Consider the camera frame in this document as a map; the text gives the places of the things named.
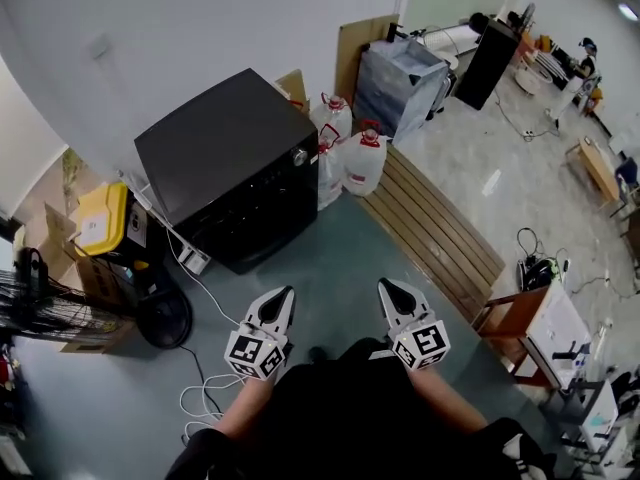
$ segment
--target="black speaker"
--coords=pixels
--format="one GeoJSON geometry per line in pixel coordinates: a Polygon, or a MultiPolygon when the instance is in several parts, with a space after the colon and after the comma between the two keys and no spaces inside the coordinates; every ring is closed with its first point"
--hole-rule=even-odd
{"type": "Polygon", "coordinates": [[[518,48],[520,37],[506,25],[489,20],[456,98],[480,110],[518,48]]]}

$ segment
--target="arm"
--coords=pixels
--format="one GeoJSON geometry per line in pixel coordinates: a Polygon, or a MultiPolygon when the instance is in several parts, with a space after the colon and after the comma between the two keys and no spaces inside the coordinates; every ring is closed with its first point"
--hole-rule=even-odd
{"type": "Polygon", "coordinates": [[[575,67],[575,71],[577,73],[580,73],[585,78],[588,78],[589,75],[591,74],[591,68],[589,66],[585,66],[584,68],[582,68],[580,66],[576,66],[575,67]]]}
{"type": "Polygon", "coordinates": [[[488,425],[484,416],[447,384],[434,368],[410,370],[409,379],[434,411],[464,434],[472,434],[488,425]]]}
{"type": "Polygon", "coordinates": [[[276,377],[274,373],[266,381],[248,379],[231,407],[216,425],[216,430],[232,440],[245,434],[271,398],[276,377]]]}

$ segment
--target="wooden bench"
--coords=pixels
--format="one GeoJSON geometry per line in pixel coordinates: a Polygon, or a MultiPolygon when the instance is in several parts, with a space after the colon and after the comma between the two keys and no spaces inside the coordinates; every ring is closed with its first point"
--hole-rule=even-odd
{"type": "Polygon", "coordinates": [[[361,204],[463,316],[473,320],[505,265],[444,194],[389,146],[380,184],[361,204]]]}

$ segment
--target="black toaster oven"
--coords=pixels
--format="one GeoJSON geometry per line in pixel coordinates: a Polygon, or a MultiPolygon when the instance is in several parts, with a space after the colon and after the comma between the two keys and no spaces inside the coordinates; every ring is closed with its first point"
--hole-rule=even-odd
{"type": "Polygon", "coordinates": [[[188,101],[135,144],[167,220],[236,273],[316,218],[316,128],[251,69],[188,101]]]}

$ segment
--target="white plastic jug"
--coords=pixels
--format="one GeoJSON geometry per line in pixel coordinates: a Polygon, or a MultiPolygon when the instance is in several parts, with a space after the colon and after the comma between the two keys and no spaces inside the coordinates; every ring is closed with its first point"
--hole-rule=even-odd
{"type": "Polygon", "coordinates": [[[325,141],[318,146],[318,211],[333,203],[342,193],[342,158],[337,146],[325,141]]]}
{"type": "Polygon", "coordinates": [[[351,137],[351,109],[344,98],[322,93],[322,104],[314,108],[309,114],[311,122],[318,129],[320,143],[327,142],[329,146],[343,144],[351,137]]]}
{"type": "Polygon", "coordinates": [[[387,140],[373,128],[357,133],[344,145],[344,174],[342,183],[357,196],[373,192],[387,159],[387,140]]]}

